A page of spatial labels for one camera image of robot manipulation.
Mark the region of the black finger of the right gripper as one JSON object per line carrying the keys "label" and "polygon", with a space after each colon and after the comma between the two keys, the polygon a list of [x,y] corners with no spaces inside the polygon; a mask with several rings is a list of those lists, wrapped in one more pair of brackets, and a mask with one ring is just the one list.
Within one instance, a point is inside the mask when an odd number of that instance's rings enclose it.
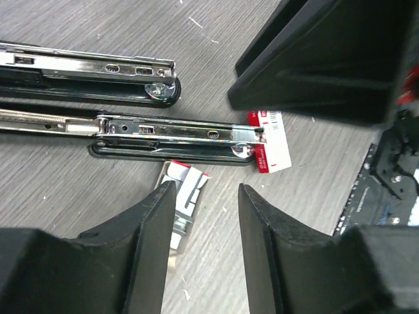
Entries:
{"label": "black finger of the right gripper", "polygon": [[280,1],[236,63],[230,106],[384,123],[405,30],[404,1]]}

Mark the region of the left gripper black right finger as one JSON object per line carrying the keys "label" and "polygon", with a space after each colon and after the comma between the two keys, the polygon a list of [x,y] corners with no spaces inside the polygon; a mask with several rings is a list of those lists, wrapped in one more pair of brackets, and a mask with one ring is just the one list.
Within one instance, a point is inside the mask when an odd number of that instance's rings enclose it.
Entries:
{"label": "left gripper black right finger", "polygon": [[418,229],[355,226],[323,234],[238,188],[252,313],[417,313]]}

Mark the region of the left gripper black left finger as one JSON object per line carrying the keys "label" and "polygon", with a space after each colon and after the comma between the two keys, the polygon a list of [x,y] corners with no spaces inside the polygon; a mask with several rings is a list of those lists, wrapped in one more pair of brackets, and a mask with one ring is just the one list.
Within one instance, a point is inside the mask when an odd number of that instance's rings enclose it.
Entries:
{"label": "left gripper black left finger", "polygon": [[168,181],[79,234],[1,229],[2,313],[160,313],[175,214]]}

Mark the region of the red white staple box sleeve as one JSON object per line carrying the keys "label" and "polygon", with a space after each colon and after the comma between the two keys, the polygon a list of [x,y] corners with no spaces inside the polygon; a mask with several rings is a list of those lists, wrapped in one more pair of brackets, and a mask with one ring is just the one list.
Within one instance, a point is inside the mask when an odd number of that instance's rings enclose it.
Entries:
{"label": "red white staple box sleeve", "polygon": [[260,173],[275,173],[292,166],[287,137],[280,111],[251,111],[250,126],[264,128],[266,143],[255,147],[255,157]]}

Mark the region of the black stapler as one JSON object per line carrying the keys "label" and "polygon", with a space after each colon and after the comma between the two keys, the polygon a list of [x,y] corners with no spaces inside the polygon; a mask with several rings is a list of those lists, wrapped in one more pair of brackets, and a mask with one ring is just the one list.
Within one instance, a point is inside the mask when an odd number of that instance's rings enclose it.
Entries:
{"label": "black stapler", "polygon": [[1,42],[1,96],[151,108],[181,95],[175,62]]}
{"label": "black stapler", "polygon": [[242,166],[266,136],[258,126],[2,103],[1,142],[85,145],[95,158]]}

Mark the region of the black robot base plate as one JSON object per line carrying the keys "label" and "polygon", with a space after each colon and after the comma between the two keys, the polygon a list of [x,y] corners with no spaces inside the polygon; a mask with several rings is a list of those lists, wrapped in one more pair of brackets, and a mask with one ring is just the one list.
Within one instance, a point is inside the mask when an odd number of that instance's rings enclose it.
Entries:
{"label": "black robot base plate", "polygon": [[374,140],[333,235],[356,225],[418,225],[418,115],[401,111]]}

